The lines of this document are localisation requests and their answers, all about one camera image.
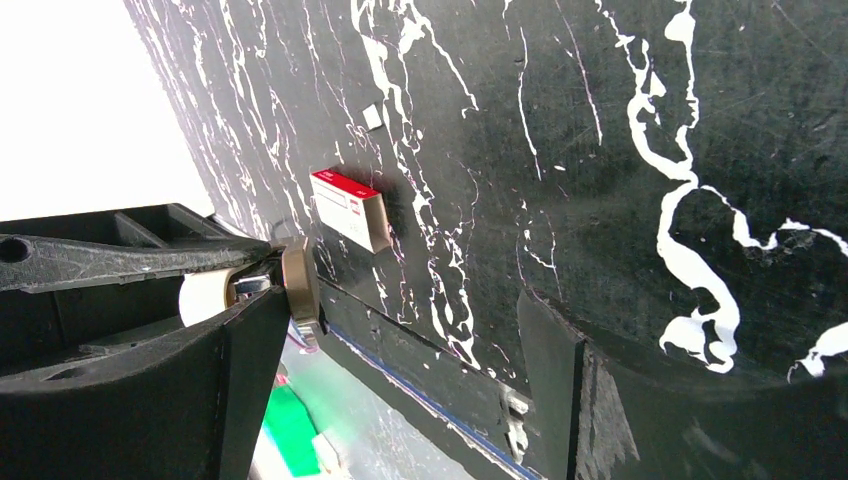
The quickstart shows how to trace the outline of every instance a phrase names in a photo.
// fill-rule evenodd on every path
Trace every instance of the small box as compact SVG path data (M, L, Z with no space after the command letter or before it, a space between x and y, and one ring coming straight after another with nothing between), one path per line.
M368 108L362 111L362 116L365 117L365 126L368 131L376 130L383 126L383 119L380 118L380 111L373 103L368 105Z
M321 221L371 253L391 246L383 195L332 170L310 176Z

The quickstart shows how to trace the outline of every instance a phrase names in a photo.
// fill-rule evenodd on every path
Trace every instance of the red label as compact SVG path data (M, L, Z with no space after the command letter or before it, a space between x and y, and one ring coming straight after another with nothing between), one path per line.
M373 188L366 187L331 170L321 170L320 172L313 173L312 176L356 198L370 198L380 194L380 192Z

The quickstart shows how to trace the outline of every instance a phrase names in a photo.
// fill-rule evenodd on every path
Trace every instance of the blue edge trim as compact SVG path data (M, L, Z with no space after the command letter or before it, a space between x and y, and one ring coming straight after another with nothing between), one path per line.
M491 442L489 442L485 437L481 436L479 433L474 431L474 429L472 429L468 425L462 423L459 419L457 419L456 417L451 415L450 412L448 412L447 410L442 408L441 405L439 405L438 403L435 403L432 400L430 400L429 398L427 398L427 396L421 390L418 390L412 384L410 384L409 382L407 382L406 380L401 378L399 375L396 375L380 359L378 359L377 357L372 355L368 350L365 350L364 348L360 347L359 344L357 344L350 337L345 335L344 332L342 332L341 330L339 330L337 328L334 328L332 325L328 325L328 327L329 327L329 330L330 330L331 333L333 333L337 337L341 338L346 343L356 347L356 349L358 350L358 352L360 354L368 357L369 360L371 360L375 365L380 367L380 370L382 370L383 373L391 376L395 381L402 384L404 387L408 388L411 392L413 392L415 394L415 396L418 398L418 400L421 400L422 402L429 405L430 408L439 412L440 415L443 415L449 422L451 422L457 428L462 430L463 433L465 433L469 437L473 438L474 441L476 441L478 444L480 444L480 446L482 448L488 450L492 455L494 455L498 459L500 459L500 461L509 465L510 467L515 469L515 471L524 475L528 479L534 479L534 478L538 479L539 478L539 476L536 475L535 473L533 473L530 470L528 470L527 468L522 467L521 465L515 463L515 460L513 460L510 455L507 455L506 453L501 451L501 449L499 449L498 447L494 446Z

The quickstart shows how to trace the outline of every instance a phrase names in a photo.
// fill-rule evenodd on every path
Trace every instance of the white stain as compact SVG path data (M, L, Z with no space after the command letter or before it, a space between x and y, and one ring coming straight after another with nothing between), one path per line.
M374 9L377 6L385 7L388 11L402 18L403 28L400 32L400 38L397 47L397 60L403 67L403 78L400 82L393 82L386 71L386 62L389 61L389 49L382 42L371 38L363 33L362 18L363 15L370 27L374 25ZM465 95L469 99L471 106L464 107L461 110L462 116L468 110L479 110L477 107L476 97L469 92L464 79L457 70L451 56L442 48L436 41L436 35L433 30L430 20L422 15L414 2L411 0L400 0L399 2L391 1L388 5L377 3L376 0L365 0L362 4L358 4L357 0L351 1L351 16L354 29L360 33L365 52L368 57L371 67L372 77L375 85L383 93L383 119L386 124L386 130L389 134L389 139L392 143L392 151L397 159L397 167L406 178L409 185L415 192L412 201L412 207L416 222L418 223L421 234L424 237L427 245L430 258L427 261L427 271L432 280L430 291L430 314L433 322L433 328L436 333L447 341L448 346L453 349L458 356L465 362L476 369L480 369L480 364L474 357L472 347L474 343L474 315L471 311L466 285L468 277L464 270L465 252L456 241L456 237L463 232L463 224L460 222L456 228L449 230L445 226L439 224L439 220L433 211L431 202L435 198L432 190L427 185L424 179L421 166L416 158L417 152L421 146L418 140L423 138L423 133L420 129L416 129L411 121L412 112L412 97L408 89L408 76L406 75L407 55L415 42L424 40L429 37L430 44L445 60L449 68L453 72L459 84L462 86ZM395 138L391 129L392 117L390 116L390 108L393 113L400 119L402 128L401 138ZM461 285L455 293L446 290L442 275L437 271L436 254L437 245L444 245L450 252L449 268L456 270L461 275ZM410 302L413 302L413 292L410 291ZM458 298L466 312L465 318L455 318L453 308L450 305L450 298ZM418 317L417 309L413 308L413 312ZM447 332L442 322L457 328L467 334L465 339L456 338L454 335Z
M524 64L521 67L521 73L518 74L518 112L521 113L521 124L524 126L524 137L527 139L527 145L530 146L530 152L533 154L533 162L536 164L536 175L539 180L542 179L542 171L539 169L539 155L536 152L536 147L533 145L533 140L530 138L530 129L527 128L527 116L524 114L524 101L522 100L521 92L524 89L524 72L527 71L529 58L527 57L527 39L524 38L524 28L521 28L521 41L524 43Z
M707 369L718 373L727 373L733 368L732 357L737 350L734 334L740 322L739 307L727 285L716 275L704 259L695 251L677 243L671 234L674 213L678 205L686 195L699 189L698 177L692 171L693 155L687 139L688 132L695 128L700 118L699 102L694 93L695 73L692 62L692 42L696 22L690 13L692 0L678 0L678 2L684 4L684 9L671 19L666 25L664 33L668 40L680 42L685 47L686 64L689 71L686 100L692 111L692 120L690 123L682 125L676 132L675 143L683 153L683 160L675 162L651 150L645 133L647 125L638 120L639 113L644 110L648 113L656 114L657 123L659 123L659 115L651 104L650 98L654 96L661 97L666 94L666 88L656 73L649 72L651 65L648 58L650 45L646 40L642 40L641 52L644 57L644 66L637 67L630 57L630 44L635 40L635 37L622 34L610 12L603 10L601 0L595 0L598 11L609 20L615 32L618 39L615 45L616 48L621 47L624 49L627 54L627 63L634 75L636 88L634 96L627 106L633 143L642 159L649 165L656 168L671 180L684 182L677 189L663 197L659 229L657 232L657 253L663 259L669 272L677 277L678 280L690 289L706 289L712 294L719 305L716 311L709 314L702 314L696 308L688 317L680 316L672 319L660 337L660 347L665 350L667 344L675 345L678 348L686 350L690 356L706 364ZM648 86L649 91L645 93L644 88L649 73L651 75ZM772 233L765 242L751 237L748 219L742 211L733 207L727 197L715 188L705 185L700 187L700 189L715 194L725 206L731 209L734 214L733 239L737 243L746 248L759 248L761 250L771 250L778 246L776 232ZM824 229L812 229L807 225L794 222L790 219L787 219L780 229L814 231L833 240L842 254L848 257L848 242L845 242L833 232ZM705 345L706 335L704 333L704 323L709 321L715 322L715 332L718 340ZM821 362L822 356L830 356L848 351L848 327L845 327L845 325L848 325L848 323L826 331L819 339L819 342L816 343L816 346L810 350L809 355L798 362L807 368L811 374L820 375L824 368ZM709 348L710 353L718 359L717 362L710 362L706 358L705 347Z
M589 106L592 108L592 115L595 117L595 129L598 132L598 145L602 145L604 143L604 132L601 130L601 119L598 116L598 108L595 106L595 100L592 98L592 91L589 90L589 79L586 74L586 67L583 66L583 58L580 56L580 47L577 46L577 39L574 38L574 32L571 30L571 24L568 23L568 20L565 19L565 14L562 11L562 7L559 4L559 0L554 0L556 3L557 10L559 10L560 16L562 17L562 23L565 24L565 28L568 30L568 36L571 37L571 43L574 45L574 53L573 55L567 49L565 53L568 54L569 57L577 59L577 66L580 67L580 75L583 77L583 88L586 90L586 100L589 102ZM557 43L560 43L559 38L554 37Z

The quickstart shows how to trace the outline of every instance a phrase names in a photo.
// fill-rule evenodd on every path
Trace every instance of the scratched surface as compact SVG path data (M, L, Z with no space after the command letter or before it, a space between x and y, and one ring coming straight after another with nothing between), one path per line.
M844 363L843 0L126 4L218 211L471 367L526 392L523 284L716 374ZM391 250L321 227L339 163Z

